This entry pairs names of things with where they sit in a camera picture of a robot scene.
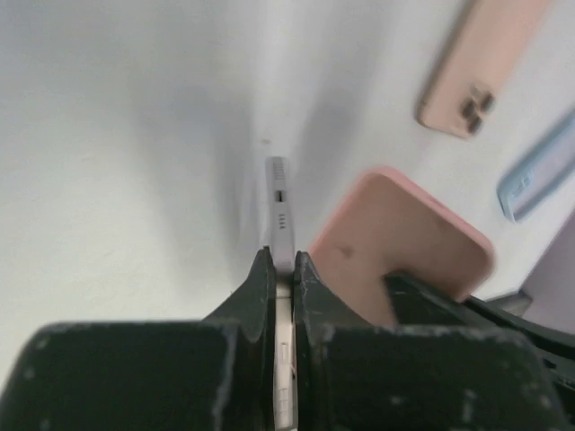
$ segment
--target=blue phone case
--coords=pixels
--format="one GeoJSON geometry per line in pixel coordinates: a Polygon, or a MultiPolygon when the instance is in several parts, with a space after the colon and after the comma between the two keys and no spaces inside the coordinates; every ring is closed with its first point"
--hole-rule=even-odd
{"type": "Polygon", "coordinates": [[[570,112],[501,181],[497,191],[505,217],[513,222],[521,221],[542,200],[552,194],[573,170],[575,170],[575,110],[570,112]],[[554,164],[562,166],[557,168],[553,166],[554,164]]]}

